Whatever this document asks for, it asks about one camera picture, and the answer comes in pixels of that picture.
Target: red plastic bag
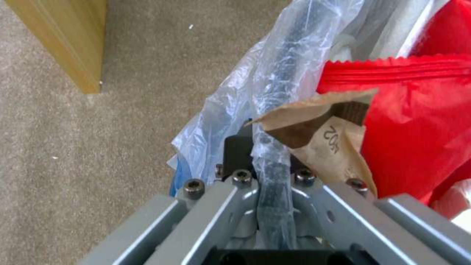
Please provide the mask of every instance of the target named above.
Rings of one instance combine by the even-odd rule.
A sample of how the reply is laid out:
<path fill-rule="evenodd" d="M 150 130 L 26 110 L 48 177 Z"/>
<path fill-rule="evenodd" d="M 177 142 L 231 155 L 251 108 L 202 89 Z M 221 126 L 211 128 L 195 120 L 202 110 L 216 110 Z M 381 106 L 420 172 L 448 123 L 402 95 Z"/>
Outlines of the red plastic bag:
<path fill-rule="evenodd" d="M 317 91 L 374 87 L 362 154 L 378 195 L 405 192 L 428 203 L 471 158 L 471 56 L 328 62 Z"/>
<path fill-rule="evenodd" d="M 450 0 L 425 26 L 410 55 L 471 54 L 471 0 Z"/>

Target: screw hole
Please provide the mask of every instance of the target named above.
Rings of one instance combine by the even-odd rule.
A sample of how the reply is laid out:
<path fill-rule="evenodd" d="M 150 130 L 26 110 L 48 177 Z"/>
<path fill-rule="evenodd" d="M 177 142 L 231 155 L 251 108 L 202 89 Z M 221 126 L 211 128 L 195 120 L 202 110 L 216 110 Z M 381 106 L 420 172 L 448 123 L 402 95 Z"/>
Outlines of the screw hole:
<path fill-rule="evenodd" d="M 196 188 L 199 186 L 200 186 L 200 183 L 198 181 L 191 181 L 190 183 L 188 183 L 189 188 Z"/>
<path fill-rule="evenodd" d="M 237 176 L 238 177 L 246 177 L 247 173 L 245 173 L 244 171 L 239 171 L 239 172 L 237 172 Z"/>
<path fill-rule="evenodd" d="M 335 222 L 335 216 L 333 215 L 333 213 L 331 211 L 327 211 L 327 219 L 331 222 L 331 223 L 334 223 Z"/>

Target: clear plastic wrap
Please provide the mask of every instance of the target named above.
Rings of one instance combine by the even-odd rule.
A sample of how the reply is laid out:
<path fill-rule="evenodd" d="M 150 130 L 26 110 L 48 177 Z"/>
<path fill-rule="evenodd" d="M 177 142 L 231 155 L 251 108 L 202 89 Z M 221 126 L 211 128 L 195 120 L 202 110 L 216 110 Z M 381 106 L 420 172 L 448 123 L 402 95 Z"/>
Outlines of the clear plastic wrap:
<path fill-rule="evenodd" d="M 189 178 L 214 181 L 224 139 L 244 121 L 315 93 L 335 36 L 363 0 L 293 0 L 265 40 L 242 58 L 172 144 L 178 166 L 171 194 Z M 258 219 L 268 248 L 294 248 L 290 163 L 285 146 L 254 127 L 254 167 L 261 182 Z"/>
<path fill-rule="evenodd" d="M 178 166 L 171 195 L 190 178 L 199 178 L 208 184 L 214 181 L 216 164 L 222 162 L 224 139 L 236 134 L 251 117 L 247 82 L 264 44 L 265 38 L 245 54 L 216 92 L 206 99 L 202 111 L 173 139 L 178 154 L 168 164 L 174 165 L 177 158 Z"/>
<path fill-rule="evenodd" d="M 294 0 L 280 14 L 252 77 L 253 117 L 311 97 L 334 38 L 363 0 Z M 253 127 L 253 165 L 261 183 L 257 217 L 267 248 L 295 248 L 286 146 Z"/>

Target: plastic bag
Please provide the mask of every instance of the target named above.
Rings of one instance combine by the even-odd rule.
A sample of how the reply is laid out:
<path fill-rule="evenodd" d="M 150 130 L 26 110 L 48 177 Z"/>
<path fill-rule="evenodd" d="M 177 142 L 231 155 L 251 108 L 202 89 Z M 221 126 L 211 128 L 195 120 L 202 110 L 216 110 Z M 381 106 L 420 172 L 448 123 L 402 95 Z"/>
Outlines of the plastic bag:
<path fill-rule="evenodd" d="M 363 0 L 294 0 L 277 19 L 252 80 L 252 115 L 315 93 L 335 36 Z M 267 248 L 294 248 L 290 160 L 286 146 L 253 127 L 253 166 L 261 183 L 257 218 Z"/>
<path fill-rule="evenodd" d="M 456 182 L 432 208 L 471 233 L 471 178 Z"/>
<path fill-rule="evenodd" d="M 172 144 L 178 150 L 178 167 L 170 195 L 190 178 L 199 178 L 211 184 L 217 163 L 222 162 L 224 139 L 236 134 L 251 117 L 250 91 L 247 81 L 260 56 L 265 39 L 253 46 L 209 96 L 200 113 L 196 114 Z"/>
<path fill-rule="evenodd" d="M 326 64 L 319 93 L 379 88 L 362 147 L 379 197 L 422 199 L 471 159 L 470 69 L 469 55 Z"/>
<path fill-rule="evenodd" d="M 313 95 L 334 37 L 357 15 L 362 3 L 294 0 L 286 7 L 266 43 L 259 42 L 245 55 L 206 100 L 201 113 L 173 140 L 179 170 L 171 194 L 191 177 L 211 184 L 215 165 L 222 161 L 224 139 L 237 133 L 245 120 Z M 253 163 L 262 183 L 260 230 L 269 248 L 293 248 L 288 152 L 257 127 L 254 142 Z"/>
<path fill-rule="evenodd" d="M 451 0 L 426 25 L 411 55 L 471 54 L 471 1 Z"/>
<path fill-rule="evenodd" d="M 429 19 L 447 0 L 407 0 L 398 6 L 385 25 L 370 59 L 407 57 Z"/>

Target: beige carpet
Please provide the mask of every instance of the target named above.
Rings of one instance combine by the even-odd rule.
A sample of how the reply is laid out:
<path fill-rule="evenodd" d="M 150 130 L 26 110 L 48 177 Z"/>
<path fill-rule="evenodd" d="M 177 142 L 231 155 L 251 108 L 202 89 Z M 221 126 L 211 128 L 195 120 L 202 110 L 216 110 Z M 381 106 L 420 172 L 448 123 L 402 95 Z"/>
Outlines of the beige carpet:
<path fill-rule="evenodd" d="M 73 264 L 166 194 L 171 139 L 288 2 L 109 0 L 86 96 L 0 1 L 0 264 Z"/>

